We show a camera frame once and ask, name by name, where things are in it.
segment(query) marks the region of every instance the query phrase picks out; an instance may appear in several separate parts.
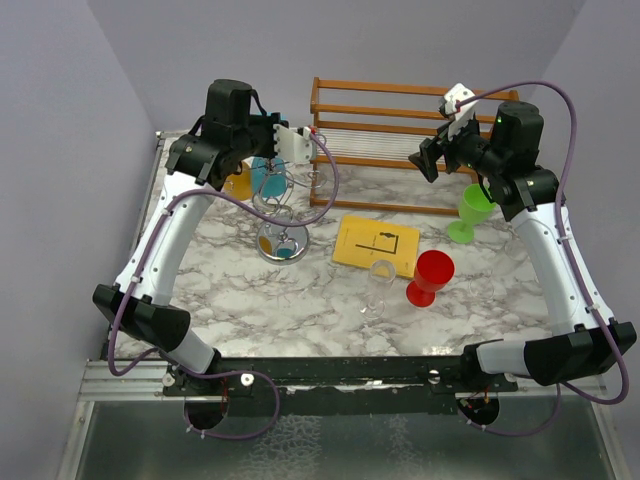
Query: cable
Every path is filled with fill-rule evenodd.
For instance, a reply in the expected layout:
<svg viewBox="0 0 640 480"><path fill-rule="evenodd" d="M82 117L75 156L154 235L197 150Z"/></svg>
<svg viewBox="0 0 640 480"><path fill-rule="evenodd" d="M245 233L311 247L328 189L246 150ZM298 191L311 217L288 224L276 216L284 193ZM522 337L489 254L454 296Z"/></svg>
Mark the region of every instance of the cable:
<svg viewBox="0 0 640 480"><path fill-rule="evenodd" d="M578 266L578 262L571 248L571 244L569 243L569 239L567 238L567 232L566 232L564 221L562 218L562 197L564 194L565 185L567 184L567 180L569 178L569 170L571 169L571 162L573 161L573 152L575 149L576 133L578 129L578 119L576 115L576 109L573 105L573 102L571 101L571 98L569 98L569 95L562 88L558 87L557 85L554 85L553 83L546 82L544 80L531 80L526 82L512 83L504 87L486 91L479 95L474 95L473 97L466 98L461 102L457 102L456 107L459 108L464 105L467 105L470 102L473 102L474 100L479 100L489 95L493 95L494 93L498 93L503 90L509 90L515 87L521 87L523 85L541 85L543 87L547 87L552 90L555 90L562 97L564 102L567 104L567 108L569 109L569 117L571 120L571 133L569 135L569 147L567 149L567 157L564 163L564 167L562 169L562 176L560 177L558 192L556 193L554 213L555 213L556 225L558 226L560 237L562 238L562 246L564 247L564 251L567 254L567 259L569 260L569 264L571 265L571 270L573 271L573 275L576 279L576 282L578 283L578 288L580 289L580 292L585 302L587 303L587 305L594 305L595 302L593 301L593 297L591 297L591 292L587 288L587 285L584 281L582 273L580 272L580 267ZM616 405L622 402L629 393L629 372L627 371L627 366L624 362L624 359L622 358L620 349L618 348L618 345L616 344L613 336L611 335L611 332L609 331L609 328L607 327L607 324L604 318L602 318L602 314L596 308L593 308L591 310L591 314L593 315L596 322L598 323L598 326L602 330L602 333L604 334L607 340L607 343L609 344L609 347L613 352L613 356L615 357L616 362L618 363L618 367L620 368L620 376L622 377L622 387L620 388L620 393L618 394L617 397L614 397L614 398L598 398L586 392L583 392L579 388L571 385L569 382L562 382L562 384L565 387L567 387L569 390L577 393L581 397L586 398L591 402L598 403L601 405Z"/></svg>
<svg viewBox="0 0 640 480"><path fill-rule="evenodd" d="M181 193L180 195L177 195L165 208L165 211L168 213L167 215L162 215L159 219L158 222L156 223L156 225L153 227L153 230L151 231L151 235L149 236L149 241L147 242L147 245L145 246L145 248L142 251L142 254L140 255L140 259L138 261L137 267L134 270L133 273L133 277L134 278L140 278L142 271L147 263L147 260L149 258L149 255L151 254L151 251L153 250L153 247L155 245L156 240L158 239L158 236L160 234L160 231L162 230L162 227L164 226L167 218L170 216L170 213L173 212L173 210L175 209L175 207L185 198L188 198L190 196L193 195L211 195L214 197L219 197L222 198L224 200L227 200L231 203L233 203L234 205L239 206L240 208L242 208L243 210L246 210L247 212L251 213L252 215L255 215L258 218L261 218L262 220L265 220L269 223L275 224L275 225L279 225L279 226L283 226L283 227L298 227L298 226L305 226L305 225L309 225L313 222L316 222L317 220L319 220L320 218L322 218L328 211L329 209L333 206L333 203L335 202L335 199L338 195L338 187L339 187L339 173L338 173L338 166L336 165L336 161L333 158L333 155L331 155L331 152L325 147L325 145L319 141L319 139L316 137L316 135L314 135L313 133L311 134L311 139L320 147L320 149L324 152L324 154L327 156L327 158L329 159L329 162L331 163L331 167L333 169L333 173L334 173L334 185L333 185L333 192L331 194L331 197L329 198L329 202L327 203L327 205L313 218L309 219L309 220L304 220L301 222L293 222L293 223L287 223L281 220L278 220L276 218L271 218L268 215L264 215L260 212L258 212L257 210L249 207L248 205L245 205L244 203L236 200L235 198L229 197L227 195L225 195L224 193L220 193L216 190L214 190L213 188L200 188L200 189L194 189L194 190L188 190L186 192ZM138 363L140 363L141 360L143 360L145 357L147 357L148 355L150 355L151 353L155 353L155 352L159 352L158 348L150 348L146 351L144 351L143 353L141 353L140 355L138 355L135 359L133 359L131 361L131 363L129 363L129 365L127 365L125 368L123 368L122 370L118 370L116 368L115 365L115 349L116 349L116 341L117 341L117 337L118 337L118 332L120 330L120 325L122 324L122 318L124 316L124 311L126 310L126 307L129 303L129 300L131 299L131 296L133 295L133 291L135 290L135 287L138 283L132 281L129 286L127 287L127 290L124 293L124 296L122 297L122 301L120 302L120 305L118 306L118 310L116 312L115 318L113 320L113 326L111 329L111 336L109 338L109 346L107 349L107 364L109 367L109 371L111 372L112 375L116 376L116 377L121 377L123 375L126 375L128 372L130 372ZM215 438L222 438L222 439L228 439L228 440L243 440L243 439L249 439L249 438L254 438L255 436L261 435L262 433L264 433L266 430L268 430L269 428L271 428L273 426L273 424L276 422L277 418L278 418L278 414L280 411L280 395L278 393L278 389L275 385L275 383L273 382L273 380L271 380L271 378L269 378L267 375L260 373L260 372L255 372L255 371L237 371L237 372L226 372L226 373L217 373L217 374L200 374L197 372L194 372L192 370L189 370L186 367L180 366L179 368L181 368L183 371L185 371L187 374L196 377L196 378L202 378L202 379L215 379L215 378L223 378L223 377L227 377L230 375L241 375L243 373L250 373L251 375L256 375L260 378L263 378L264 380L267 381L267 383L269 383L269 385L271 386L271 388L274 391L275 394L275 398L276 398L276 408L275 408L275 412L274 415L271 419L271 421L262 429L258 430L257 432L251 433L251 434L245 434L245 435L238 435L238 436L234 436L234 435L223 435L223 434L217 434L214 432L207 432L207 431L201 431L201 434L210 436L210 437L215 437Z"/></svg>
<svg viewBox="0 0 640 480"><path fill-rule="evenodd" d="M464 418L467 425L471 425L473 428L476 428L483 432L492 433L493 435L499 435L501 437L530 437L531 435L536 435L537 433L540 433L541 431L543 431L545 428L553 425L555 421L558 419L558 417L560 416L560 404L562 403L560 401L561 395L562 393L560 391L560 385L556 384L556 403L553 407L553 412L551 413L551 416L543 424L535 428L532 428L531 430L526 430L524 432L509 432L505 430L499 430L496 428L487 427L486 425L477 424L471 421L470 419L468 419L460 409L458 409L458 415Z"/></svg>

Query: transparent glass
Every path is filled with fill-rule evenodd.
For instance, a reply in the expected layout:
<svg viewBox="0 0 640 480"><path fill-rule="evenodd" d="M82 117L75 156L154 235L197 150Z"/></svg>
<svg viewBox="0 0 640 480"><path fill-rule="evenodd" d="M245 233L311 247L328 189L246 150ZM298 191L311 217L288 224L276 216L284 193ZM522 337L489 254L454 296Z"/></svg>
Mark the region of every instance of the transparent glass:
<svg viewBox="0 0 640 480"><path fill-rule="evenodd" d="M360 313L368 319L380 318L385 297L396 278L396 268L387 260L378 260L369 269L367 291L360 301Z"/></svg>

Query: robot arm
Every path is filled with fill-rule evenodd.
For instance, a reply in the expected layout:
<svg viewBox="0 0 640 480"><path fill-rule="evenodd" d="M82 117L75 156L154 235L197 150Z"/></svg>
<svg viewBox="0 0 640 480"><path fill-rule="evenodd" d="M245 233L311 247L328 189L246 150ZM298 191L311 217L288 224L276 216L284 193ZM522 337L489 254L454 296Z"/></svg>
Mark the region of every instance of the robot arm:
<svg viewBox="0 0 640 480"><path fill-rule="evenodd" d="M261 110L260 115L250 114L252 98ZM310 134L308 127L290 129L278 113L267 115L250 85L216 80L209 87L205 115L171 146L167 176L149 225L156 225L167 214L173 199L184 192L199 188L220 191L226 178L241 168L247 157L278 156L286 162L308 162L316 156ZM160 348L168 357L197 373L212 367L217 351L189 328L189 313L170 306L169 302L182 258L213 199L210 195L189 196L173 210L155 238L153 229L147 228L115 284L98 285L93 295L94 303L113 323L125 292L134 282L122 330ZM150 242L151 253L144 270L136 277L136 268Z"/></svg>
<svg viewBox="0 0 640 480"><path fill-rule="evenodd" d="M542 117L531 104L505 102L498 108L491 139L487 140L480 136L473 112L475 102L457 107L472 95L461 84L445 94L440 112L449 123L440 127L435 137L422 142L420 151L409 160L429 182L438 177L436 161L442 155L447 173L464 165L479 174L485 195L500 205L527 248L542 285L552 337L469 345L462 356L463 380L474 389L482 389L499 373L529 376L542 385L604 373L615 359L591 310L597 308L608 321L621 353L635 342L636 333L631 323L616 322L599 295L569 233L569 213L563 205L568 241L583 280L598 298L597 305L587 305L580 293L554 215L558 180L553 172L536 165ZM482 184L483 177L489 180L488 191Z"/></svg>

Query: round metal base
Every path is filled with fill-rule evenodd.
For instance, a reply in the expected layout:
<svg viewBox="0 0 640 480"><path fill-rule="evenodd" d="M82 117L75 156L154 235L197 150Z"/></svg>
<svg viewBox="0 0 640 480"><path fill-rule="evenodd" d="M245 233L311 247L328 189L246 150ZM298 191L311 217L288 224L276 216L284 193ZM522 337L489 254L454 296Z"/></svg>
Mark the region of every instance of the round metal base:
<svg viewBox="0 0 640 480"><path fill-rule="evenodd" d="M290 221L288 215L278 216ZM262 258L274 265L292 265L309 250L306 227L280 227L264 222L256 235L256 249Z"/></svg>

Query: teal object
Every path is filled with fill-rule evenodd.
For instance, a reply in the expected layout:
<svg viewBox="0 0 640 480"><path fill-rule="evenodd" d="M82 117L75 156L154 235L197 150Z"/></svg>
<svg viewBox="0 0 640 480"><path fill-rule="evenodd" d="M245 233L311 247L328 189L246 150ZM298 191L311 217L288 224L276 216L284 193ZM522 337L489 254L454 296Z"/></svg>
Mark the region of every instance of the teal object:
<svg viewBox="0 0 640 480"><path fill-rule="evenodd" d="M267 174L267 161L261 157L253 157L251 162L251 191L256 193ZM284 161L281 158L274 158L275 171L279 175L269 175L262 187L262 198L279 197L287 191L287 179L284 176Z"/></svg>
<svg viewBox="0 0 640 480"><path fill-rule="evenodd" d="M484 222L496 207L495 203L487 200L480 185L474 183L464 189L462 200L458 207L460 220L449 224L447 233L449 238L456 243L469 243L473 240L475 233L473 226Z"/></svg>

